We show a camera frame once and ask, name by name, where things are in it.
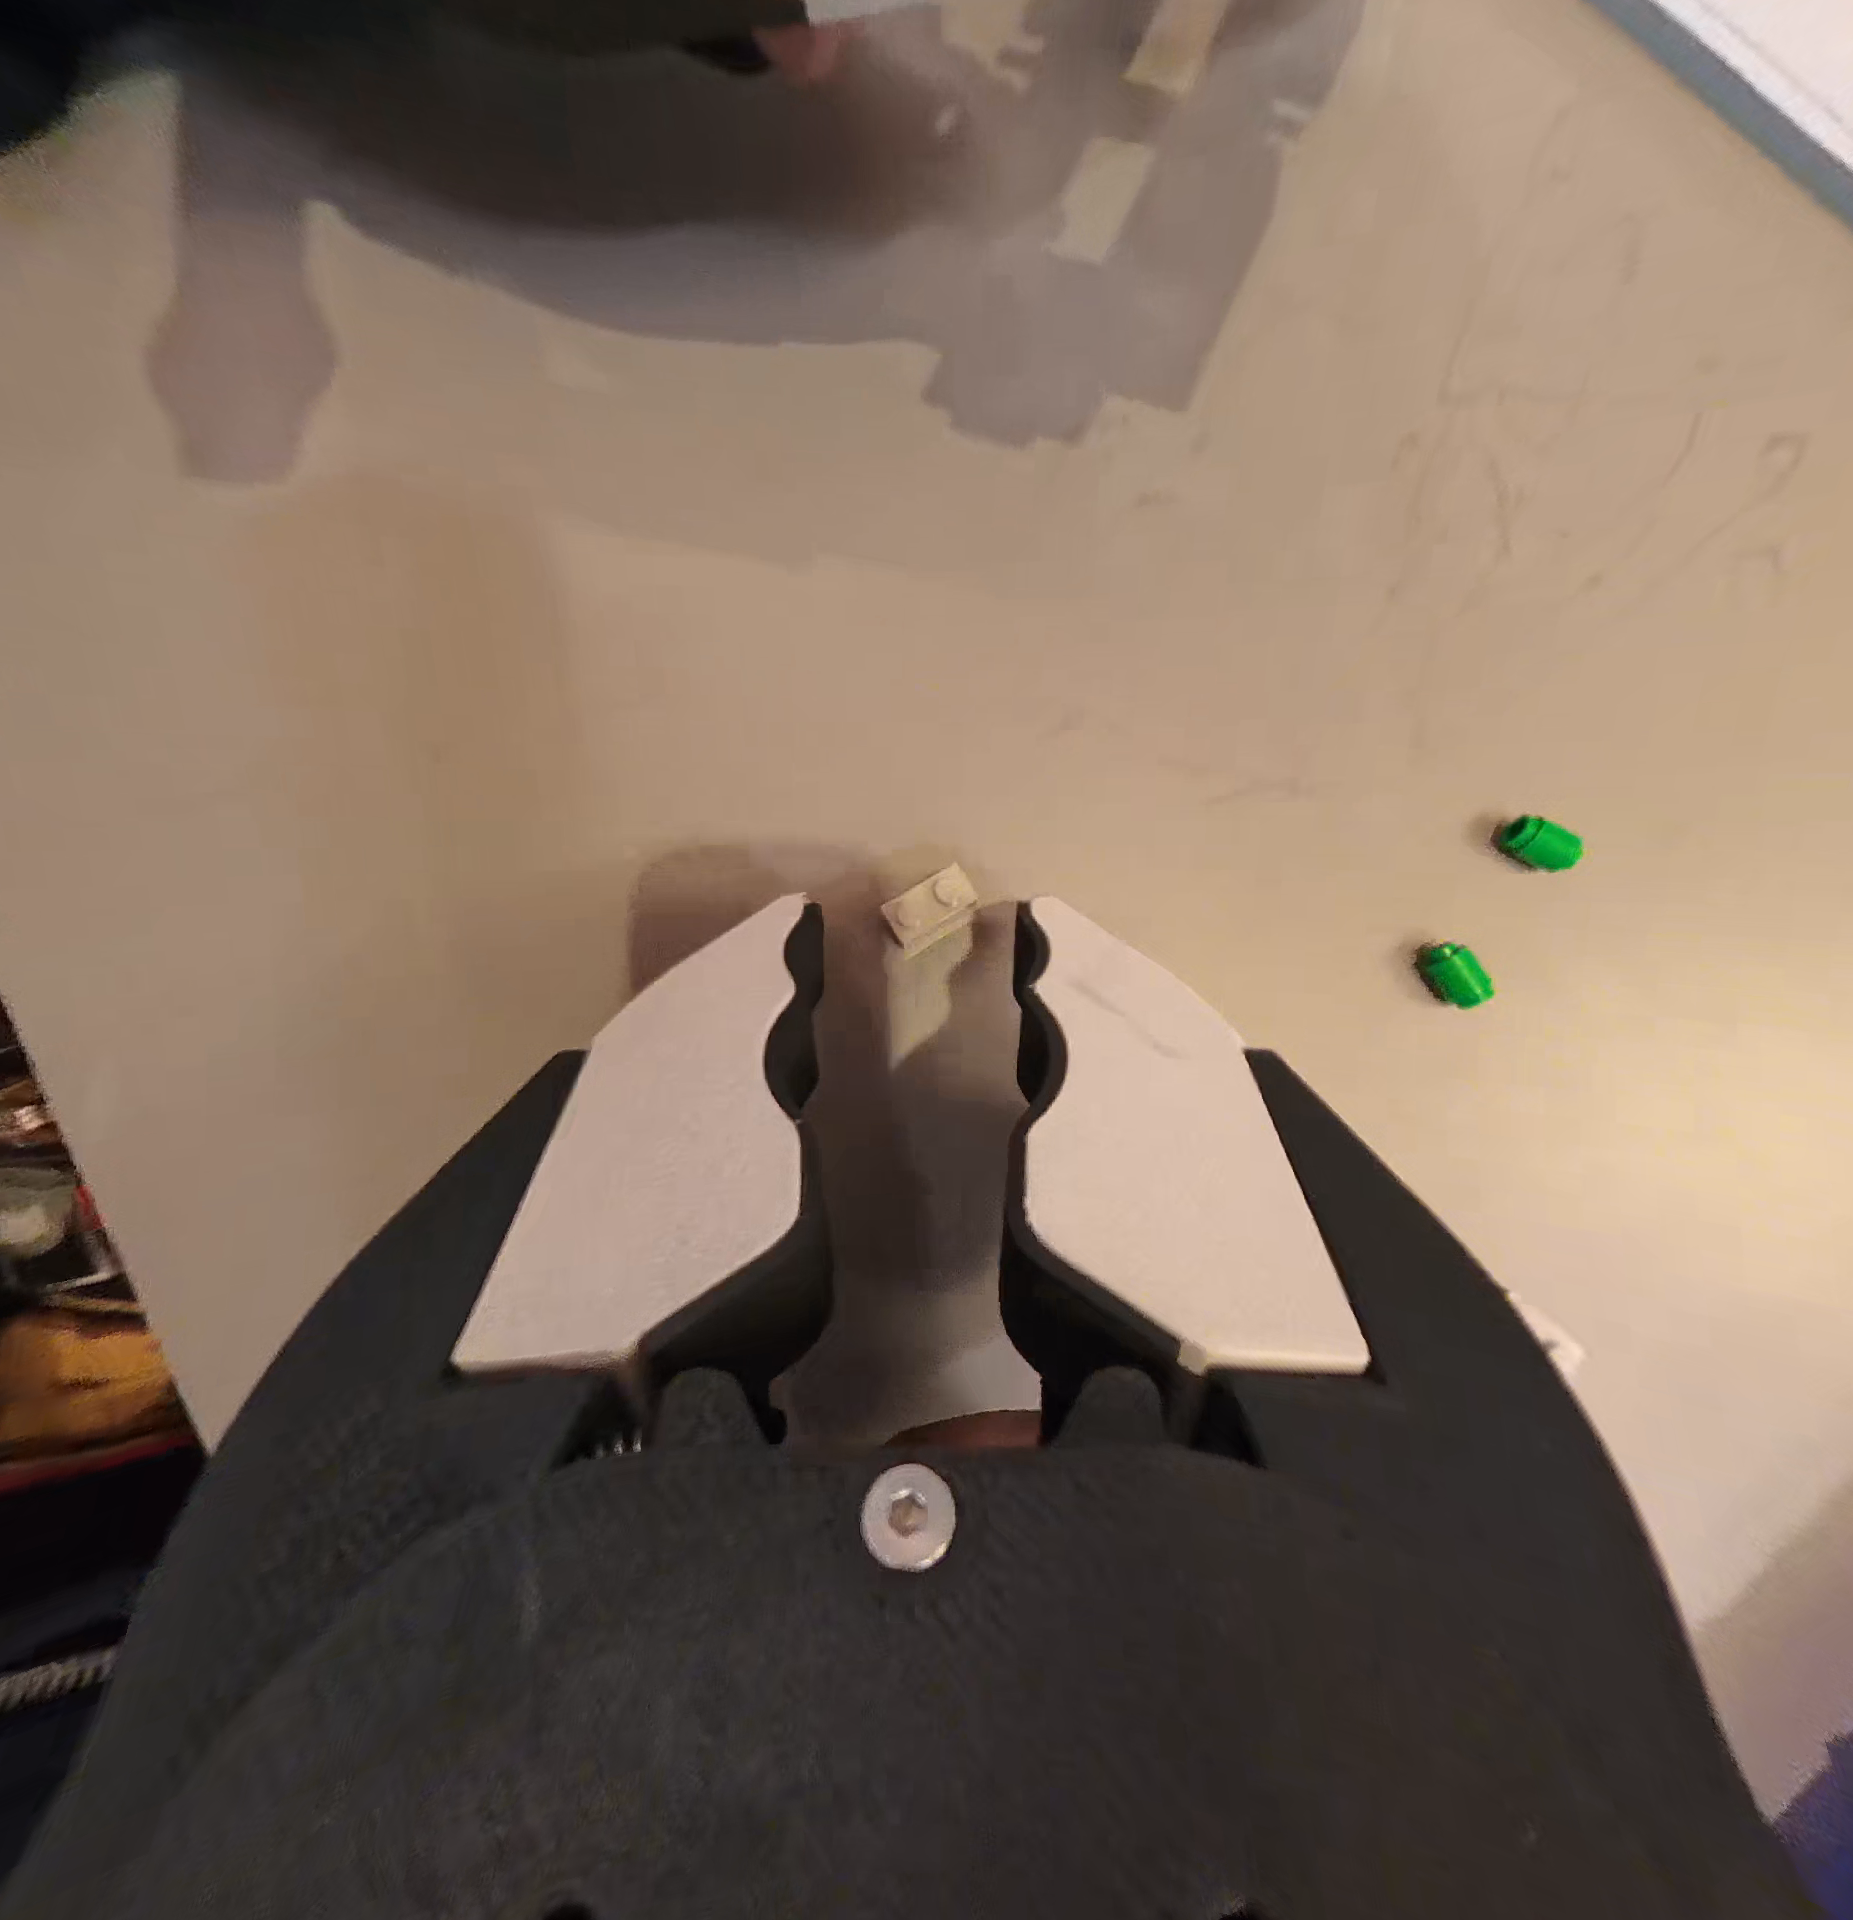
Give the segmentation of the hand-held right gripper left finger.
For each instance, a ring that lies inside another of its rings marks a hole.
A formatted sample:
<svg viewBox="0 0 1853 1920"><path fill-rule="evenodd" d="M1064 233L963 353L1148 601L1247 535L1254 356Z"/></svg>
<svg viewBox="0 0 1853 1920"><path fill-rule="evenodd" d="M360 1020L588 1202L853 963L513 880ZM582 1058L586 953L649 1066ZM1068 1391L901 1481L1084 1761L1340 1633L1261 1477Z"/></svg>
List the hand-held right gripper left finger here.
<svg viewBox="0 0 1853 1920"><path fill-rule="evenodd" d="M823 993L823 914L792 893L599 1029L458 1332L458 1372L779 1380L816 1343L833 1297L807 1122Z"/></svg>

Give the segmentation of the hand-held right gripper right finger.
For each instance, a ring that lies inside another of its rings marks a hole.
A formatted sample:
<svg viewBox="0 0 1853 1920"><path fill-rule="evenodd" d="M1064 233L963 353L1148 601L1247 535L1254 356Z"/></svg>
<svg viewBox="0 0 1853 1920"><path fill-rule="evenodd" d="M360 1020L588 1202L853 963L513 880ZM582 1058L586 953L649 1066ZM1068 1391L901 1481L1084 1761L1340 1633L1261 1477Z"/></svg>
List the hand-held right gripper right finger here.
<svg viewBox="0 0 1853 1920"><path fill-rule="evenodd" d="M1016 908L1000 1311L1039 1380L1360 1377L1370 1346L1243 1037L1054 897Z"/></svg>

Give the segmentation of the small tan toy brick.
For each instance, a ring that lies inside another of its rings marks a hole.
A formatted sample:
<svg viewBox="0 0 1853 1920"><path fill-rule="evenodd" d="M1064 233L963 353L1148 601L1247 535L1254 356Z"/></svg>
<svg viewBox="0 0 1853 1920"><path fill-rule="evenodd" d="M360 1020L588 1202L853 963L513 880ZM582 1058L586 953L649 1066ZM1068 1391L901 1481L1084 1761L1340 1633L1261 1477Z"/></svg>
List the small tan toy brick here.
<svg viewBox="0 0 1853 1920"><path fill-rule="evenodd" d="M898 951L917 956L972 922L978 892L960 863L945 863L880 904Z"/></svg>

